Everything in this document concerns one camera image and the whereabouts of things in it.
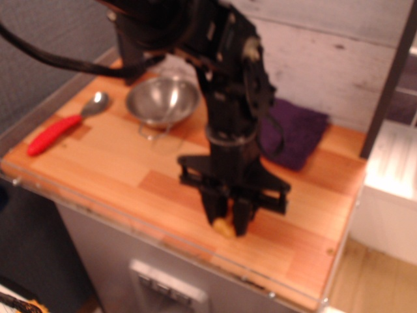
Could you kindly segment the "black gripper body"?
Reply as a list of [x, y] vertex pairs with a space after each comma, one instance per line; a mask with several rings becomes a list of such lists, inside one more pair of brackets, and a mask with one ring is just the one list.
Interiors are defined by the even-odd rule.
[[182, 155], [181, 183], [207, 188], [219, 196], [246, 198], [256, 208], [285, 214], [289, 183], [268, 172], [260, 161], [258, 131], [236, 136], [213, 128], [205, 130], [208, 155]]

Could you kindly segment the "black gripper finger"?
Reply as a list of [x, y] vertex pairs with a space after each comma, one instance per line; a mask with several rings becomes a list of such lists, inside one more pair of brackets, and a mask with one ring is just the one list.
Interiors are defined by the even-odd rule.
[[233, 202], [233, 225], [237, 237], [246, 235], [248, 225], [255, 214], [255, 204], [246, 198], [236, 198]]
[[211, 187], [201, 187], [199, 193], [210, 225], [213, 225], [219, 218], [227, 219], [231, 216], [229, 197], [226, 192]]

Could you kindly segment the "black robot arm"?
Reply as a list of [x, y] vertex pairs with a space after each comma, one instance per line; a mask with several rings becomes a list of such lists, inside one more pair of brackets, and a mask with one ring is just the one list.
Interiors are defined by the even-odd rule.
[[224, 1], [106, 1], [118, 33], [152, 55], [195, 68], [206, 102], [208, 155], [178, 157], [180, 181], [198, 189], [209, 224], [243, 236], [258, 209], [284, 213], [290, 185], [261, 164], [262, 121], [275, 87], [256, 27]]

